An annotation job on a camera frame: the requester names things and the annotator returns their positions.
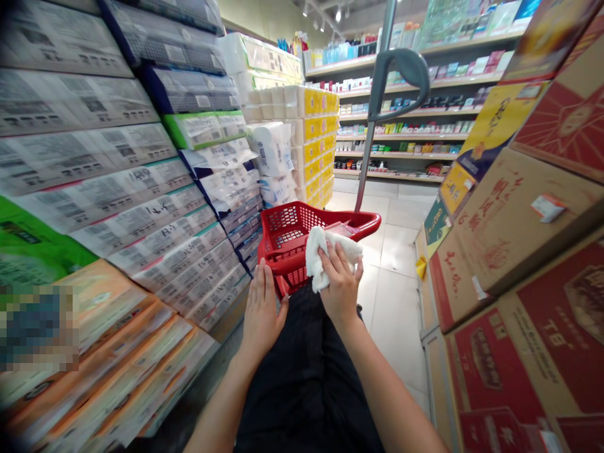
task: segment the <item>pixelated area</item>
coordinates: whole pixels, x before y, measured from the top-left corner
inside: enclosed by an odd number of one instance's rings
[[[72,286],[0,286],[0,372],[77,369],[77,292]]]

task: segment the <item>black pants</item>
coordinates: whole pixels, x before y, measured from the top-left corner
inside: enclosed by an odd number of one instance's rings
[[[306,285],[252,380],[235,452],[316,451],[384,449],[352,361]]]

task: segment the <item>green package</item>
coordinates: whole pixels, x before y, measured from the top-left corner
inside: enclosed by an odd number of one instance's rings
[[[239,110],[162,115],[162,121],[178,149],[207,148],[247,134],[243,113]]]
[[[447,221],[447,211],[440,195],[436,197],[423,225],[426,230],[428,259],[430,259],[452,228],[450,222]]]
[[[98,257],[0,197],[0,284],[47,285]]]

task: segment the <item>floor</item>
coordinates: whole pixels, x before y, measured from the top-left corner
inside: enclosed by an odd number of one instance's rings
[[[353,210],[358,181],[336,179],[330,211]],[[371,337],[429,417],[420,300],[413,241],[437,186],[368,181],[361,210],[382,216],[379,230],[361,240],[365,273],[358,302]]]

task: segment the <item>white cloth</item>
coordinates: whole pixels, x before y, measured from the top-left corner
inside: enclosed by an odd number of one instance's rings
[[[363,248],[352,239],[325,231],[320,226],[313,226],[306,242],[306,273],[313,278],[313,292],[315,294],[329,286],[329,277],[323,270],[323,262],[318,253],[319,247],[327,253],[327,240],[334,247],[336,243],[342,245],[351,271],[354,271],[354,265],[358,258],[363,255]]]

